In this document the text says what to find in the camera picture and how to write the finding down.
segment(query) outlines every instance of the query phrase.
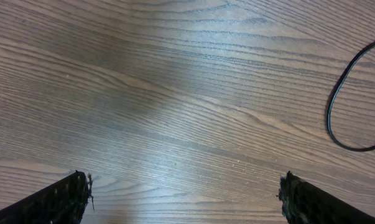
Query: black cord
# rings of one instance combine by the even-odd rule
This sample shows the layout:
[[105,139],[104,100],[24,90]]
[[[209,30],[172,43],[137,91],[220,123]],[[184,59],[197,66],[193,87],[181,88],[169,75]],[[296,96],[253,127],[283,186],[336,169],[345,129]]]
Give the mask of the black cord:
[[342,73],[341,78],[339,78],[339,80],[337,81],[336,85],[334,86],[334,89],[332,89],[332,92],[331,92],[331,95],[330,95],[330,99],[328,100],[327,110],[326,110],[326,127],[327,127],[328,134],[330,135],[332,141],[334,141],[337,145],[341,146],[342,148],[350,150],[350,151],[354,151],[354,152],[368,152],[368,151],[372,151],[372,150],[375,150],[375,145],[371,146],[371,147],[365,147],[365,148],[353,148],[353,147],[346,146],[346,145],[342,144],[341,142],[339,142],[336,139],[336,137],[334,136],[334,134],[332,133],[332,130],[331,130],[331,110],[332,110],[332,106],[334,104],[335,98],[336,98],[338,92],[341,90],[341,87],[342,87],[343,83],[345,82],[346,78],[348,77],[349,72],[351,71],[351,69],[353,68],[353,66],[356,64],[356,62],[364,54],[366,54],[367,52],[369,52],[373,48],[375,48],[375,42],[369,44],[367,47],[365,47],[363,50],[361,50],[354,57],[354,59],[352,59],[352,61],[348,65],[348,67]]

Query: brown wood tabletop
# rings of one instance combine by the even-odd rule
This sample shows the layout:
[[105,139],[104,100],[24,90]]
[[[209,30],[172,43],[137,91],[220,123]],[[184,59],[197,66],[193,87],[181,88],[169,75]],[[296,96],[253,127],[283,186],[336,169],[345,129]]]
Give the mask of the brown wood tabletop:
[[[325,129],[375,0],[0,0],[0,209],[78,169],[83,223],[286,223],[279,178],[375,216],[375,151]],[[375,144],[375,49],[332,114]]]

